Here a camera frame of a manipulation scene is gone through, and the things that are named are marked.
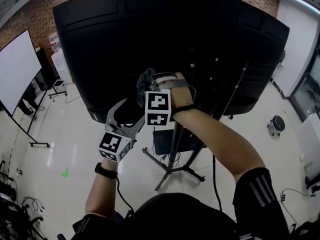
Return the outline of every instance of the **person's right hand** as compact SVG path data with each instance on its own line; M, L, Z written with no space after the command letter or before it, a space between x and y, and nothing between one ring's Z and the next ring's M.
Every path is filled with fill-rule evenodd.
M175 75L178 79L185 79L184 75L180 72L175 73ZM188 86L175 87L171 89L172 109L178 109L192 104L192 96Z

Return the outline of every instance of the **striped sleeve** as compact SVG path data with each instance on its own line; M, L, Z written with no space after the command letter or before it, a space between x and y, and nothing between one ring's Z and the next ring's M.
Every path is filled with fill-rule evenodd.
M233 205L240 237L249 234L268 240L289 236L268 169L252 169L239 179Z

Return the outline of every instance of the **black shirt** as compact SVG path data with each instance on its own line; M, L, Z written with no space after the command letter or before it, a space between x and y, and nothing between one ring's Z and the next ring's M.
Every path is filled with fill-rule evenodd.
M73 225L76 233L72 240L200 236L230 240L289 238L288 226L272 188L268 169L252 169L238 180L233 205L237 223L190 195L159 194L121 223L93 214L84 216Z

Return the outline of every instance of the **black screen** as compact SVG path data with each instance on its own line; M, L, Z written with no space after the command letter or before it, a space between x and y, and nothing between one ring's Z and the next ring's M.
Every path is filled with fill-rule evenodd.
M144 109L136 84L148 68L182 72L197 90L197 105L209 111L225 70L216 60L225 38L223 9L221 0L69 0L54 7L65 58L91 117L105 123L109 109L128 98L114 117L121 124L138 121ZM248 71L226 110L233 115L253 108L289 34L251 5L242 3L240 11L229 55L234 72L244 65Z

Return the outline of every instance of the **black sleeve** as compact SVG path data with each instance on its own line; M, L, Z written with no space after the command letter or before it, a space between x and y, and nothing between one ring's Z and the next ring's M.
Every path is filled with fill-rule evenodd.
M239 236L251 234L263 240L289 236L268 169L252 169L238 180L233 205Z
M116 235L117 224L108 218L87 214L82 220L73 225L72 240L104 239Z

